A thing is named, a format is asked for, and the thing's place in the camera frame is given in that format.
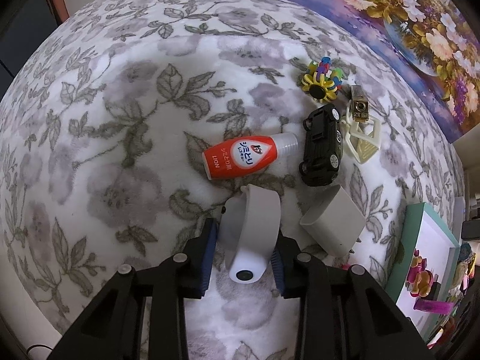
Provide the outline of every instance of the silver screw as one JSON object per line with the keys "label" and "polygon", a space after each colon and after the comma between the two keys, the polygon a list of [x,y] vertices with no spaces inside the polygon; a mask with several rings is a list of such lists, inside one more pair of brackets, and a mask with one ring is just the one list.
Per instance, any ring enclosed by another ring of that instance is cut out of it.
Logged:
{"label": "silver screw", "polygon": [[175,256],[173,256],[173,261],[176,263],[184,263],[187,261],[188,256],[185,253],[177,253]]}
{"label": "silver screw", "polygon": [[362,276],[365,273],[365,268],[363,268],[361,265],[354,265],[351,269],[352,272],[358,276]]}
{"label": "silver screw", "polygon": [[118,267],[118,273],[120,275],[128,275],[131,272],[131,265],[123,264]]}
{"label": "silver screw", "polygon": [[308,263],[311,260],[311,256],[308,253],[299,253],[297,254],[297,260],[302,263]]}

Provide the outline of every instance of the canvas painting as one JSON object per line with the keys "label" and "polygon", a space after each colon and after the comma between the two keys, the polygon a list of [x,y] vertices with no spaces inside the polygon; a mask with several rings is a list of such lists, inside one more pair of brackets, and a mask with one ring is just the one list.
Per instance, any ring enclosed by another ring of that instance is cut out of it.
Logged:
{"label": "canvas painting", "polygon": [[449,142],[480,122],[479,42],[451,0],[291,0],[368,45],[417,93]]}

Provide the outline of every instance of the white wheel rim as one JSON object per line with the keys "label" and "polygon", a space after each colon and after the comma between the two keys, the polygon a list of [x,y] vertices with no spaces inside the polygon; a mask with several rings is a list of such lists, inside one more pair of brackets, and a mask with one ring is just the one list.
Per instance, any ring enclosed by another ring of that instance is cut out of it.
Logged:
{"label": "white wheel rim", "polygon": [[337,169],[338,168],[338,157],[335,155],[335,154],[332,154],[330,156],[330,163],[332,164],[332,166]]}
{"label": "white wheel rim", "polygon": [[334,108],[332,109],[332,115],[335,118],[336,121],[340,120],[340,115],[338,114],[338,111]]}

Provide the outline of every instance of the toy car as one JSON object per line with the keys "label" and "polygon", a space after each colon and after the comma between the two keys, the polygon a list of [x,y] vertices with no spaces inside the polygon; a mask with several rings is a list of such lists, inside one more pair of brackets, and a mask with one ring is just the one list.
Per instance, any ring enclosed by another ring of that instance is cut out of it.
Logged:
{"label": "toy car", "polygon": [[303,121],[307,136],[298,170],[309,187],[329,185],[338,175],[343,153],[339,121],[333,104],[316,109]]}

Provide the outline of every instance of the white ring-shaped device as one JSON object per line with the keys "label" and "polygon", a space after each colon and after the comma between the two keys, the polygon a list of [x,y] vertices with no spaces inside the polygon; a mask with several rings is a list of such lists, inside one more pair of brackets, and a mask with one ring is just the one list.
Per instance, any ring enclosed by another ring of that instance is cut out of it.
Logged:
{"label": "white ring-shaped device", "polygon": [[225,249],[225,267],[236,283],[259,280],[277,244],[281,208],[278,193],[249,184],[241,196],[225,202],[218,241]]}

